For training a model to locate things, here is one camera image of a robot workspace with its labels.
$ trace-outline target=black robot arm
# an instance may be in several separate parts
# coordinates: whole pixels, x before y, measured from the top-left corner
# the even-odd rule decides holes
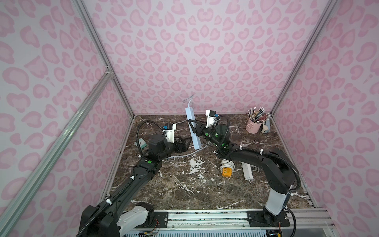
[[[173,152],[181,153],[187,151],[188,144],[182,138],[176,138],[173,143],[167,142],[165,135],[155,134],[149,139],[148,152],[142,153],[138,143],[138,131],[141,125],[147,122],[152,121],[141,122],[137,129],[136,141],[140,152],[140,160],[133,168],[131,177],[122,183],[106,200],[99,203],[96,207],[88,206],[83,211],[77,237],[119,237],[120,233],[124,235],[128,230],[137,225],[143,224],[144,226],[148,226],[152,223],[150,217],[152,216],[153,208],[147,204],[137,204],[132,211],[125,214],[124,210],[137,192],[158,173],[162,167],[162,160],[170,157]],[[213,126],[208,128],[204,123],[196,120],[190,119],[188,122],[197,136],[204,137],[207,141],[218,147],[216,150],[218,158],[252,164],[262,168],[264,171],[268,184],[271,187],[269,198],[262,211],[248,212],[250,216],[247,220],[250,222],[250,226],[272,227],[278,226],[279,222],[282,223],[282,226],[289,226],[288,218],[285,219],[287,215],[283,209],[287,205],[290,193],[300,187],[300,178],[297,169],[286,155],[279,149],[264,152],[251,148],[242,148],[229,141],[229,122],[227,125],[224,125],[219,124],[217,120]],[[135,224],[135,220],[137,219],[142,221]]]

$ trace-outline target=enclosure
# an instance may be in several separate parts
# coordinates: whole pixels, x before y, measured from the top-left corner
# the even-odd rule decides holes
[[[194,95],[197,119],[228,115],[231,140],[285,151],[302,180],[288,206],[327,210],[325,236],[376,236],[378,12],[375,0],[2,1],[0,235],[75,236],[129,177],[137,123],[182,122]],[[272,114],[267,134],[245,129],[255,106]],[[262,209],[262,170],[247,181],[236,163],[225,178],[214,150],[164,160],[128,208]]]

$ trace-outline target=pink wall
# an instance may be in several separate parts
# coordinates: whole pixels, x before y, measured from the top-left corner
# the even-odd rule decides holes
[[[85,0],[136,114],[270,110],[327,0]]]
[[[275,116],[341,236],[379,232],[378,12],[342,1]]]
[[[109,82],[10,236],[75,236],[96,206],[130,118]]]
[[[0,215],[104,71],[70,0],[0,3]]]

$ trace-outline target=pink pencil cup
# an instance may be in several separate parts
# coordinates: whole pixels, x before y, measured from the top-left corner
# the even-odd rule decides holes
[[[260,126],[262,125],[262,123],[254,123],[253,121],[251,121],[250,119],[247,120],[247,125],[246,125],[246,131],[248,133],[257,133],[259,131],[259,128]]]

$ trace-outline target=metal mounting plate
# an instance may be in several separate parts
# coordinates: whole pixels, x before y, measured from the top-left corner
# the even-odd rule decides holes
[[[247,211],[247,221],[250,227],[273,227],[272,225],[263,224],[262,211]],[[280,220],[280,226],[286,227],[290,226],[290,221],[288,220],[287,213],[281,212],[278,216]]]
[[[146,229],[146,228],[154,228],[157,222],[155,219],[158,220],[159,226],[157,228],[167,228],[167,223],[168,223],[168,212],[154,212],[154,221],[150,226],[143,226],[139,225],[135,229]]]

